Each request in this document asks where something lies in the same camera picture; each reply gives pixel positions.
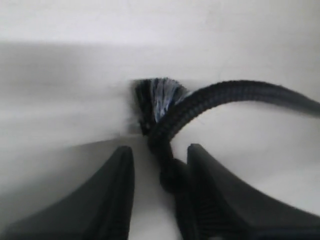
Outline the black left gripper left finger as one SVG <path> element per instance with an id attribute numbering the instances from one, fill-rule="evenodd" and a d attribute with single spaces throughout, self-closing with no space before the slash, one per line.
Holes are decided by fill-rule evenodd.
<path id="1" fill-rule="evenodd" d="M 70 195 L 6 228 L 4 240 L 126 240 L 135 190 L 133 151 L 118 147 Z"/>

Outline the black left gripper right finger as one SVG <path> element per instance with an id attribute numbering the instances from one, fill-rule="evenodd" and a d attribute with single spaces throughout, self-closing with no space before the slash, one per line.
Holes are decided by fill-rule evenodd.
<path id="1" fill-rule="evenodd" d="M 187 164 L 194 180 L 200 239 L 318 240 L 320 218 L 250 186 L 201 145 L 191 144 Z"/>

